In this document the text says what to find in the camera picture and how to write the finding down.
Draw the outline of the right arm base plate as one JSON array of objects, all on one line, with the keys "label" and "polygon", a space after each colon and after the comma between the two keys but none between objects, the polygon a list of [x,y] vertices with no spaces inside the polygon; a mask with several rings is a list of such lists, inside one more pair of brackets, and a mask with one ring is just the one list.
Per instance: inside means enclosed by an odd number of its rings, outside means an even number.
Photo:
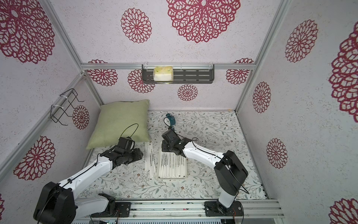
[{"label": "right arm base plate", "polygon": [[221,205],[219,201],[205,201],[205,214],[207,217],[244,216],[242,204],[235,200],[229,208]]}]

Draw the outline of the straw pile short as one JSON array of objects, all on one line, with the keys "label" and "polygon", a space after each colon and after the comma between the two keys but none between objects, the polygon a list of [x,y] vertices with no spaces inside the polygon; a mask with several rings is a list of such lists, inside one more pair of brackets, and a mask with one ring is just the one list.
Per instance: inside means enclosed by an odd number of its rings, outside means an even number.
[{"label": "straw pile short", "polygon": [[150,142],[145,143],[145,171],[148,174],[148,178],[151,179],[151,165],[150,165]]}]

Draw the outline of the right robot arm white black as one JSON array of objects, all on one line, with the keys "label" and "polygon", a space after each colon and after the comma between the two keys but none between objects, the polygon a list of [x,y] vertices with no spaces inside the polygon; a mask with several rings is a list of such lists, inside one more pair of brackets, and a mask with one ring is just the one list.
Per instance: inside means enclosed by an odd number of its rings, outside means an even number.
[{"label": "right robot arm white black", "polygon": [[198,161],[214,170],[222,190],[217,207],[223,211],[231,209],[249,175],[237,155],[230,150],[225,153],[212,151],[198,145],[194,140],[178,135],[172,129],[164,132],[162,138],[163,152]]}]

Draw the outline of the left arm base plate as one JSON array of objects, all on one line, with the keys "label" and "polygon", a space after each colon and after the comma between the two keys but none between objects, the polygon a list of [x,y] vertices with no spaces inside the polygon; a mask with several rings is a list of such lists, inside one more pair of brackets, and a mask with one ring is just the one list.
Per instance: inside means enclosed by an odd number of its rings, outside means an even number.
[{"label": "left arm base plate", "polygon": [[129,202],[110,202],[103,212],[94,213],[91,217],[129,217],[130,210]]}]

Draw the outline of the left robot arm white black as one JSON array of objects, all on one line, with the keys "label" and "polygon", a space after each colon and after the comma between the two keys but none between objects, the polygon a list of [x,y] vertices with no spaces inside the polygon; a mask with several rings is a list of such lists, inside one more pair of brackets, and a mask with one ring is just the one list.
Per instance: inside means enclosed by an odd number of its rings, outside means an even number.
[{"label": "left robot arm white black", "polygon": [[102,175],[142,158],[143,153],[135,147],[134,140],[119,138],[118,144],[98,154],[89,166],[59,183],[46,184],[34,210],[34,220],[39,224],[71,224],[82,217],[116,215],[114,197],[106,193],[92,198],[79,198],[79,195]]}]

